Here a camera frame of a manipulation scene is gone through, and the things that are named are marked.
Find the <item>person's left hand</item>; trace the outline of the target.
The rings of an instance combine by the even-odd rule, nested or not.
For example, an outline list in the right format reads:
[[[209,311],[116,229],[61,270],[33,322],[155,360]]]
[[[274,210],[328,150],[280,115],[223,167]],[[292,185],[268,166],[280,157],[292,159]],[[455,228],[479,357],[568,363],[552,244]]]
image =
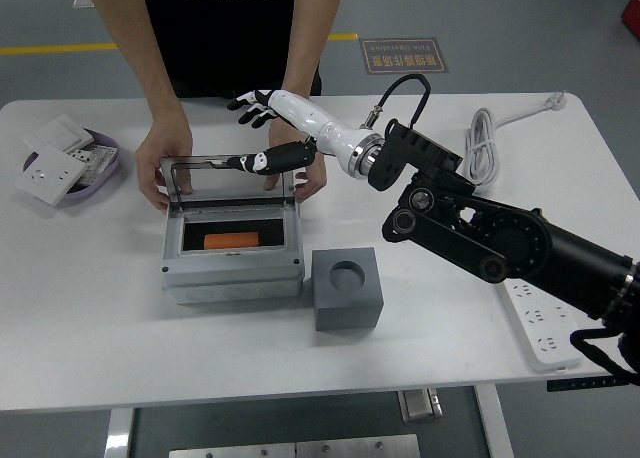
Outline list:
[[[269,145],[275,147],[294,141],[304,141],[305,136],[283,120],[277,118],[271,122],[268,140]],[[324,156],[317,153],[313,163],[308,165],[304,171],[297,173],[296,179],[298,183],[295,185],[293,195],[298,203],[302,203],[319,192],[327,184]]]

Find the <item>person's right hand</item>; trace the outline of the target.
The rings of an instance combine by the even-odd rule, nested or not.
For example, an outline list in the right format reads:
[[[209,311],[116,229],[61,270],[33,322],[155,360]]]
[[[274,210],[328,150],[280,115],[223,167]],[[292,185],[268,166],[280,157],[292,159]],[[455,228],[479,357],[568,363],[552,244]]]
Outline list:
[[[188,119],[184,114],[170,113],[153,119],[147,136],[134,153],[139,191],[163,213],[167,211],[170,199],[160,190],[164,185],[161,161],[164,158],[189,156],[192,147]]]

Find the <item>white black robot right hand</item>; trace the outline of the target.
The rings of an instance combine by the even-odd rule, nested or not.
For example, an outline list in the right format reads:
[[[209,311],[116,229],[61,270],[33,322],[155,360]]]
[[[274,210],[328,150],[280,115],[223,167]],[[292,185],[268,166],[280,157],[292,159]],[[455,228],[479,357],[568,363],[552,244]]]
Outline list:
[[[356,179],[365,179],[383,138],[368,128],[347,126],[311,101],[286,90],[255,90],[233,100],[228,108],[247,105],[241,124],[258,128],[267,120],[279,117],[307,135],[295,141],[269,148],[257,154],[232,156],[226,165],[259,175],[274,175],[313,163],[318,152],[335,157],[342,170]]]

